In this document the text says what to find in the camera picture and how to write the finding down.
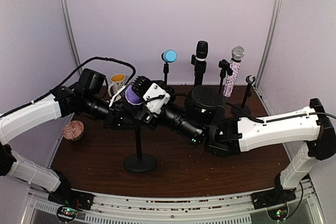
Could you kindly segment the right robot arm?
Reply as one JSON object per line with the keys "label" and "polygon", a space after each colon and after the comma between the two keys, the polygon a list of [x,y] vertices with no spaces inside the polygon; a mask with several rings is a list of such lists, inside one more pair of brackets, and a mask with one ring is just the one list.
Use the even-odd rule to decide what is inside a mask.
{"label": "right robot arm", "polygon": [[165,125],[192,146],[204,145],[207,152],[216,156],[227,157],[263,146],[301,141],[296,156],[276,176],[274,188],[264,193],[274,204],[293,194],[317,161],[335,155],[331,115],[318,99],[311,99],[308,106],[287,114],[226,119],[225,98],[206,86],[194,87],[183,107],[174,103],[175,94],[170,87],[144,76],[136,78],[132,91],[144,105],[139,116],[144,124],[152,129]]}

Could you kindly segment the black stand for purple microphone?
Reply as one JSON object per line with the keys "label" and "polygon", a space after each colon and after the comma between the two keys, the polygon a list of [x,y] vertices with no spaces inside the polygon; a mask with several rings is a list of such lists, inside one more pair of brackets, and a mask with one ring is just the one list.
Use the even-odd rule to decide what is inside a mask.
{"label": "black stand for purple microphone", "polygon": [[127,156],[123,161],[123,167],[130,173],[146,173],[157,167],[157,160],[153,155],[142,152],[141,127],[134,129],[136,153]]}

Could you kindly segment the purple microphone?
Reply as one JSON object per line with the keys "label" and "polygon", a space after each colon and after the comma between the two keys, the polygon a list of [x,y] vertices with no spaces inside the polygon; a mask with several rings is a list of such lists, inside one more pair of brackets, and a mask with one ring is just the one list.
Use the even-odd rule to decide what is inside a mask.
{"label": "purple microphone", "polygon": [[142,98],[140,98],[133,90],[132,85],[129,85],[125,91],[125,99],[131,105],[141,105],[143,103]]}

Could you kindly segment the black stand for pink microphone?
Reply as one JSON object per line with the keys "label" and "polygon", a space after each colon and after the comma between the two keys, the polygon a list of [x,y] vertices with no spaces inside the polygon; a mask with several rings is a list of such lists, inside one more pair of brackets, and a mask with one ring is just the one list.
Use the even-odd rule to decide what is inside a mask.
{"label": "black stand for pink microphone", "polygon": [[249,106],[246,104],[248,98],[251,96],[251,89],[252,86],[254,84],[254,82],[256,81],[256,77],[252,77],[251,79],[251,75],[248,75],[246,77],[246,89],[245,89],[245,93],[244,93],[244,97],[243,100],[241,102],[241,104],[236,104],[236,108],[232,107],[231,109],[231,113],[235,116],[235,117],[242,117],[244,115],[251,115],[251,109],[249,108]]}

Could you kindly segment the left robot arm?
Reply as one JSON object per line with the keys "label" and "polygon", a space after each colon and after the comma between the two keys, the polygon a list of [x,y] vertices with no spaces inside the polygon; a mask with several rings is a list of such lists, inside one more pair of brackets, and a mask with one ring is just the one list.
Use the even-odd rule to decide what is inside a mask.
{"label": "left robot arm", "polygon": [[1,114],[1,194],[8,194],[16,182],[40,184],[64,205],[71,205],[75,192],[60,185],[57,174],[47,169],[47,159],[56,144],[57,132],[63,124],[61,110],[55,101],[55,91],[75,73],[74,69],[63,81],[38,98]]}

